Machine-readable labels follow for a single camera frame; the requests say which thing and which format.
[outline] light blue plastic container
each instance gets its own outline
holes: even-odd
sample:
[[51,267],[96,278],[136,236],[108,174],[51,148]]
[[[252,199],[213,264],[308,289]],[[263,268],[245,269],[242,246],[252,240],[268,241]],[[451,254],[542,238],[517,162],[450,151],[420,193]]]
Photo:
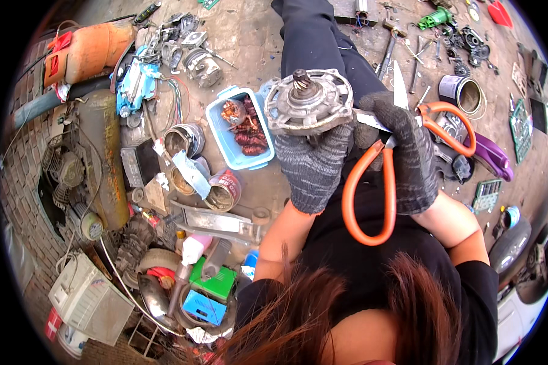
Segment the light blue plastic container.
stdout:
[[[268,149],[266,152],[258,156],[246,156],[241,152],[241,146],[234,140],[234,133],[226,130],[230,124],[221,117],[223,104],[227,99],[243,100],[246,95],[249,95],[250,99],[252,99],[252,103],[254,103],[258,119],[260,120],[264,135],[266,136],[266,141],[268,142]],[[219,146],[221,155],[223,155],[223,158],[226,160],[227,166],[232,170],[256,170],[263,168],[268,164],[268,161],[274,158],[274,145],[272,144],[272,138],[268,131],[263,105],[264,100],[262,96],[255,94],[252,89],[230,86],[219,92],[217,94],[217,100],[205,108],[205,115],[209,122],[213,137],[215,137],[215,140],[217,141],[217,145]]]

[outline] blue plastic crate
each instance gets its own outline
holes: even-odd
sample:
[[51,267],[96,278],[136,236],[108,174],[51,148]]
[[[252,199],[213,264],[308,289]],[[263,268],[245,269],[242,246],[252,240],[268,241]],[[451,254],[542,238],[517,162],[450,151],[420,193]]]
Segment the blue plastic crate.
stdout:
[[[234,133],[224,130],[229,126],[229,123],[221,117],[223,111],[223,104],[227,99],[243,100],[246,95],[249,95],[256,113],[258,114],[258,120],[262,125],[264,135],[266,135],[266,141],[268,142],[268,149],[258,156],[246,156],[241,152],[241,146],[234,140]],[[274,145],[272,144],[272,138],[268,131],[268,124],[266,123],[266,116],[263,111],[264,100],[261,95],[255,94],[252,89],[239,88],[237,86],[230,86],[229,88],[219,92],[217,94],[217,100],[212,102],[205,108],[205,115],[209,122],[209,127],[213,133],[213,137],[217,141],[217,146],[221,151],[221,155],[226,160],[227,166],[232,170],[250,169],[256,170],[262,168],[268,164],[272,158],[274,158]]]
[[189,290],[183,303],[185,311],[216,326],[221,324],[226,308],[225,305],[209,299],[195,290]]

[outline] black shirt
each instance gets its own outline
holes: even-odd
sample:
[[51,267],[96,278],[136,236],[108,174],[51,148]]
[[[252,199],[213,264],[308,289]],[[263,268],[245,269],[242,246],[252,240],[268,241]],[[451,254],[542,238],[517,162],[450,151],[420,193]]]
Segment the black shirt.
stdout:
[[[364,190],[360,193],[358,188],[356,216],[361,229],[374,235],[383,224],[383,192]],[[497,351],[497,273],[481,261],[453,266],[443,246],[410,217],[397,217],[386,243],[365,246],[346,230],[340,197],[335,197],[315,219],[298,260],[308,270],[326,266],[346,279],[346,290],[337,299],[341,305],[331,311],[334,326],[361,310],[387,308],[386,269],[398,251],[419,260],[435,280],[451,290],[463,321],[458,364],[491,364]],[[236,327],[257,314],[273,283],[272,279],[257,280],[240,292]]]

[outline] person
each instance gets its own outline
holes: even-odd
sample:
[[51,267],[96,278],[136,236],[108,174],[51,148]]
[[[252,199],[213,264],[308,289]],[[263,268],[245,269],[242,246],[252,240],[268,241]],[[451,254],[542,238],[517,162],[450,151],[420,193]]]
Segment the person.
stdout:
[[[362,145],[374,142],[369,130],[343,124],[316,148],[306,137],[276,136],[291,197],[262,240],[253,283],[238,294],[234,335],[212,361],[491,363],[498,276],[475,216],[437,186],[429,132],[393,105],[326,0],[274,0],[272,8],[284,21],[282,77],[336,68],[349,80],[355,106],[393,130],[399,215],[379,246],[358,243],[343,223],[343,182]],[[367,235],[383,224],[378,175],[365,174],[355,196]]]

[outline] white bottle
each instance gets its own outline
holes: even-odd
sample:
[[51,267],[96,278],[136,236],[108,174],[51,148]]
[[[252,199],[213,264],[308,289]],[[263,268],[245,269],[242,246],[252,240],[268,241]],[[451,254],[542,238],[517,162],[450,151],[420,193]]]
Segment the white bottle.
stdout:
[[200,234],[192,234],[183,242],[183,260],[184,266],[194,265],[203,255],[203,252],[211,245],[213,237]]

